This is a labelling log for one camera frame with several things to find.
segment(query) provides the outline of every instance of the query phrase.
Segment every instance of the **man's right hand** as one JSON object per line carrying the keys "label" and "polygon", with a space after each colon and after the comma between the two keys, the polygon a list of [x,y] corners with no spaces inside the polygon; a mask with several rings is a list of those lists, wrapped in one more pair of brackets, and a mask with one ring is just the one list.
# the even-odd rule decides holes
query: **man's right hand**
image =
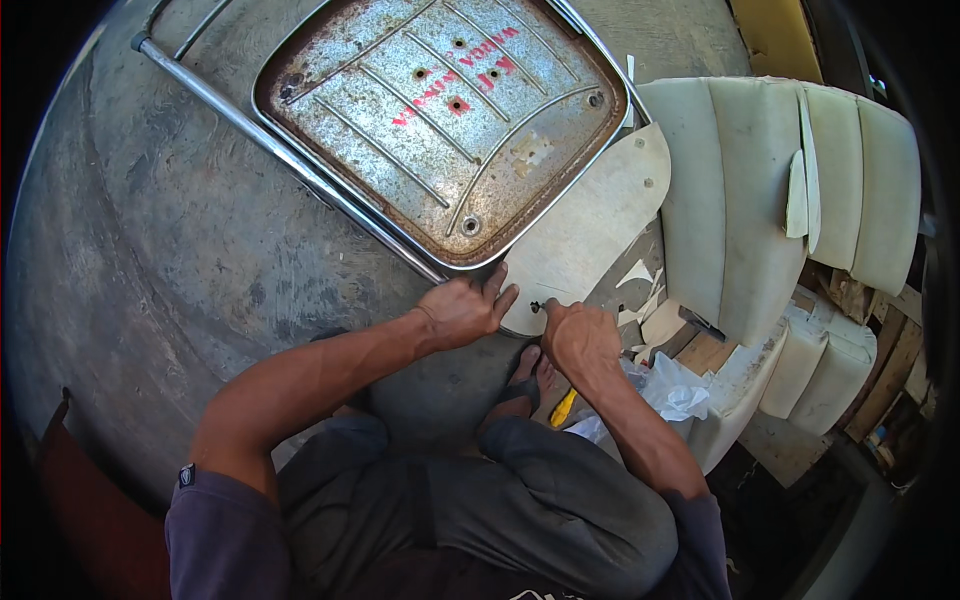
{"label": "man's right hand", "polygon": [[610,376],[623,376],[620,334],[609,312],[574,302],[546,302],[546,331],[541,345],[550,361],[578,391],[586,392]]}

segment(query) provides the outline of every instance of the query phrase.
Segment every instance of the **rusty metal panel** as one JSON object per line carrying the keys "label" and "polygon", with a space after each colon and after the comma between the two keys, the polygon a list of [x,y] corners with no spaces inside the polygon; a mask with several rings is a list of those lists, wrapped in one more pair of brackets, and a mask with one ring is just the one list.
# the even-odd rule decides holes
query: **rusty metal panel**
{"label": "rusty metal panel", "polygon": [[277,48],[263,120],[453,268],[503,252],[607,144],[626,89],[535,0],[338,0]]}

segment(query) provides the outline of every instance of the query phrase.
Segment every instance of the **hand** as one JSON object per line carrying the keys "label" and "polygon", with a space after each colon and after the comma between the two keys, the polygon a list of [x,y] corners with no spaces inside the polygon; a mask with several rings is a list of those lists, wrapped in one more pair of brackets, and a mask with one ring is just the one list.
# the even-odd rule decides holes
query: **hand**
{"label": "hand", "polygon": [[546,302],[546,331],[541,346],[573,387],[583,392],[594,380],[623,371],[620,334],[609,312],[574,302],[563,306],[556,298]]}
{"label": "hand", "polygon": [[501,262],[483,285],[458,277],[427,292],[411,312],[428,317],[433,332],[431,349],[460,348],[495,333],[520,295],[520,288],[513,283],[497,297],[506,278],[507,263]]}

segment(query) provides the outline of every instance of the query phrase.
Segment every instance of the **sleeve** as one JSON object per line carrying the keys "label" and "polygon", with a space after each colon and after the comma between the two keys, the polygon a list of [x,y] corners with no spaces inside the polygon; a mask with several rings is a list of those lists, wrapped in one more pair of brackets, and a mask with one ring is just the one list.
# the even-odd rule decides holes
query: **sleeve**
{"label": "sleeve", "polygon": [[730,600],[727,548],[716,497],[686,500],[679,492],[665,492],[663,499],[677,522],[677,558],[645,599]]}
{"label": "sleeve", "polygon": [[181,472],[165,533],[175,600],[288,596],[290,551],[279,510],[246,484],[220,473]]}

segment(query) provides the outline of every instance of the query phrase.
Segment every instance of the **foot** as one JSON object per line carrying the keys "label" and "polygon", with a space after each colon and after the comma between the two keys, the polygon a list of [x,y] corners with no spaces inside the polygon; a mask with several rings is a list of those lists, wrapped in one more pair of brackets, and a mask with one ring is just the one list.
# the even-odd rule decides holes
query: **foot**
{"label": "foot", "polygon": [[[546,397],[547,392],[553,388],[554,382],[557,381],[557,370],[550,364],[550,359],[546,356],[540,359],[541,354],[542,350],[539,346],[530,346],[524,350],[523,353],[520,354],[520,364],[516,367],[514,376],[510,378],[507,385],[533,375],[537,378],[537,385],[540,387],[540,397]],[[529,419],[532,416],[530,414],[532,406],[530,397],[528,396],[518,396],[497,404],[490,410],[483,422],[480,423],[479,433],[482,434],[491,423],[507,415],[516,415]]]}

